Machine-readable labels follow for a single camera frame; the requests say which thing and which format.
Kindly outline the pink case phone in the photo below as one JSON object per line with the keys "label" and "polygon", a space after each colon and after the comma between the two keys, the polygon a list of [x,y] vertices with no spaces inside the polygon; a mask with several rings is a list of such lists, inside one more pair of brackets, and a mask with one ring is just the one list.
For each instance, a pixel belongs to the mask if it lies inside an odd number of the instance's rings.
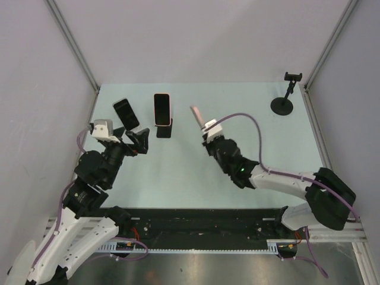
{"label": "pink case phone", "polygon": [[205,122],[201,116],[200,110],[196,106],[190,106],[190,109],[195,117],[195,120],[197,124],[199,125],[200,129],[203,130],[205,128]]}

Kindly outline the black round-base phone stand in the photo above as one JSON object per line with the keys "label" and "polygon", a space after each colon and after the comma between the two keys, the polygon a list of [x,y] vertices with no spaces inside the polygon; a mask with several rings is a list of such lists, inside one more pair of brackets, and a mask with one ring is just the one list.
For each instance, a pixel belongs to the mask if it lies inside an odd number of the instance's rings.
{"label": "black round-base phone stand", "polygon": [[284,75],[284,81],[289,83],[284,97],[277,97],[272,100],[270,104],[271,110],[280,116],[287,116],[293,111],[293,103],[289,100],[289,96],[293,94],[295,86],[302,80],[303,74],[289,74]]}

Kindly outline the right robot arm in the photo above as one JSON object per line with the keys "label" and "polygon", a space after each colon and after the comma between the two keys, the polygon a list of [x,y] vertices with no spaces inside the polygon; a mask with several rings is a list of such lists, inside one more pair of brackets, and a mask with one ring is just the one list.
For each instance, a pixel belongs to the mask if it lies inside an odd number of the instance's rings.
{"label": "right robot arm", "polygon": [[214,157],[223,173],[239,188],[269,189],[304,200],[286,206],[274,223],[274,232],[288,238],[295,230],[321,224],[331,230],[344,229],[356,194],[330,169],[311,173],[286,173],[266,170],[259,162],[244,157],[234,140],[223,135],[203,136],[203,146]]}

